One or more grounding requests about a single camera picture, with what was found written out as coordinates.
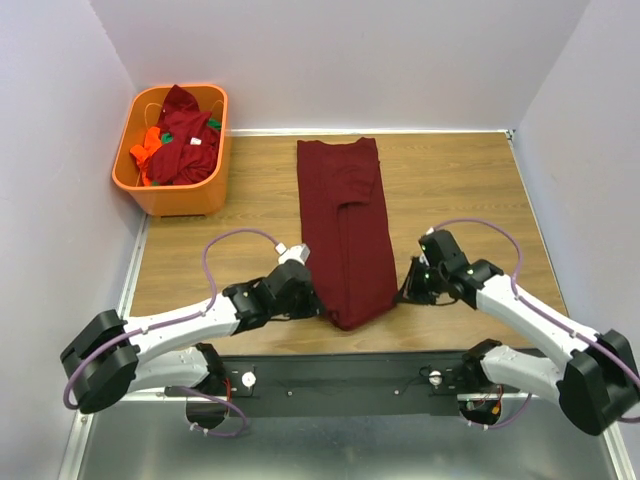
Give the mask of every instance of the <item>orange laundry basket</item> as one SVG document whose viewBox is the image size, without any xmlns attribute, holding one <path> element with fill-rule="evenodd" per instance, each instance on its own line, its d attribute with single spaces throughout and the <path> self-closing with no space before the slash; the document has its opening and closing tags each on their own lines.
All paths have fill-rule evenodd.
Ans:
<svg viewBox="0 0 640 480">
<path fill-rule="evenodd" d="M 218 162 L 215 171 L 200 183 L 143 186 L 140 171 L 129 150 L 134 145 L 142 144 L 147 129 L 158 122 L 162 103 L 171 86 L 154 87 L 140 93 L 131 105 L 111 177 L 118 187 L 129 192 L 150 215 L 207 215 L 220 210 L 227 196 L 231 152 L 227 94 L 215 85 L 181 87 L 198 100 L 200 110 L 211 110 L 211 118 L 222 124 Z"/>
</svg>

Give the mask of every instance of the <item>white connector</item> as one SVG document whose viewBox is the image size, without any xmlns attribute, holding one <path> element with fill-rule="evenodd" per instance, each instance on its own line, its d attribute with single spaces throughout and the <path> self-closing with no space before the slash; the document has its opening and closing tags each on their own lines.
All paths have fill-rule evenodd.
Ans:
<svg viewBox="0 0 640 480">
<path fill-rule="evenodd" d="M 286 249 L 283 253 L 280 254 L 278 263 L 282 265 L 287 260 L 295 260 L 296 262 L 304 265 L 309 258 L 310 253 L 311 250 L 309 250 L 309 247 L 307 247 L 306 244 L 301 243 L 300 245 L 294 245 L 293 247 Z"/>
</svg>

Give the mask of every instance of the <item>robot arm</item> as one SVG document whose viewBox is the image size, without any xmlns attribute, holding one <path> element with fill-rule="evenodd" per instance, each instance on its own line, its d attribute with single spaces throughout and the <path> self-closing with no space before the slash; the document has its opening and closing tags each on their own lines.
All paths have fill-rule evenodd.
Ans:
<svg viewBox="0 0 640 480">
<path fill-rule="evenodd" d="M 97 315 L 60 356 L 69 378 L 80 370 L 73 384 L 79 410 L 98 412 L 137 390 L 191 387 L 210 384 L 213 377 L 224 379 L 215 349 L 199 342 L 260 328 L 278 316 L 297 319 L 322 313 L 304 266 L 308 256 L 306 245 L 281 252 L 279 265 L 267 277 L 225 288 L 209 310 L 210 299 L 147 317 L 121 319 L 114 310 Z M 202 313 L 171 324 L 197 312 Z M 163 322 L 169 325 L 152 328 Z M 142 334 L 116 343 L 87 363 L 110 341 L 139 330 Z"/>
<path fill-rule="evenodd" d="M 453 385 L 456 393 L 478 392 L 494 384 L 530 392 L 558 403 L 574 425 L 591 435 L 640 401 L 639 389 L 628 375 L 594 348 L 596 344 L 608 350 L 637 376 L 625 337 L 613 330 L 601 335 L 561 315 L 486 260 L 469 263 L 446 230 L 431 231 L 419 243 L 423 254 L 413 259 L 398 301 L 435 304 L 447 293 L 508 324 L 546 356 L 485 340 L 464 354 L 456 368 L 437 372 L 442 376 L 438 381 Z M 199 342 L 260 328 L 278 316 L 296 319 L 322 313 L 304 266 L 308 248 L 278 251 L 279 265 L 267 277 L 227 287 L 210 309 L 209 299 L 148 317 L 121 319 L 113 310 L 97 315 L 61 354 L 80 411 L 98 412 L 137 390 L 218 385 L 227 377 L 224 365 L 211 345 Z M 193 318 L 175 321 L 186 316 Z M 156 328 L 161 323 L 169 325 Z"/>
<path fill-rule="evenodd" d="M 506 323 L 546 356 L 486 340 L 464 356 L 467 388 L 500 384 L 538 395 L 559 404 L 574 425 L 591 435 L 600 434 L 640 401 L 631 379 L 589 344 L 609 350 L 637 375 L 629 342 L 621 334 L 611 330 L 600 335 L 567 318 L 512 284 L 511 277 L 486 260 L 469 263 L 447 230 L 430 231 L 419 244 L 423 254 L 412 262 L 401 290 L 405 300 L 435 304 L 440 294 L 448 293 Z"/>
</svg>

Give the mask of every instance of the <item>orange cloth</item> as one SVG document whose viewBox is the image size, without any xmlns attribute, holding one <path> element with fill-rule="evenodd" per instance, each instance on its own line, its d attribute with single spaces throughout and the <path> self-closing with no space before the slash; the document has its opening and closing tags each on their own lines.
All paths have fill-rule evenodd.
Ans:
<svg viewBox="0 0 640 480">
<path fill-rule="evenodd" d="M 149 160 L 161 146 L 162 141 L 160 140 L 160 128 L 151 127 L 147 130 L 147 133 L 144 136 L 144 144 L 134 145 L 131 147 L 131 150 L 129 150 L 129 153 L 131 153 L 131 155 L 136 159 L 136 165 L 138 165 L 138 168 L 140 169 L 140 176 L 142 177 L 142 184 L 145 187 L 151 185 L 151 179 L 147 177 Z"/>
</svg>

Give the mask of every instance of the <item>wooden table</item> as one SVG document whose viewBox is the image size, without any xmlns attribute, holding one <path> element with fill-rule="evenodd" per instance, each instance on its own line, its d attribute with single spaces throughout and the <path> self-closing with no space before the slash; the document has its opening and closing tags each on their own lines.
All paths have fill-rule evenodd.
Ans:
<svg viewBox="0 0 640 480">
<path fill-rule="evenodd" d="M 313 138 L 347 143 L 358 137 Z M 208 218 L 153 219 L 132 315 L 150 315 L 207 298 L 200 256 L 215 235 L 251 226 L 287 245 L 300 242 L 299 139 L 234 138 L 225 208 Z M 399 285 L 410 257 L 419 253 L 418 237 L 431 225 L 477 216 L 498 223 L 520 241 L 525 264 L 519 283 L 564 312 L 504 134 L 379 135 L 376 140 Z M 507 272 L 513 269 L 515 252 L 499 234 L 479 225 L 451 230 L 471 261 L 486 258 Z M 266 275 L 275 261 L 269 242 L 251 234 L 224 240 L 209 255 L 220 287 Z M 399 305 L 353 332 L 342 332 L 320 318 L 272 322 L 213 343 L 221 354 L 283 354 L 467 349 L 485 338 L 516 347 L 529 345 L 510 328 L 462 303 L 450 307 Z"/>
</svg>

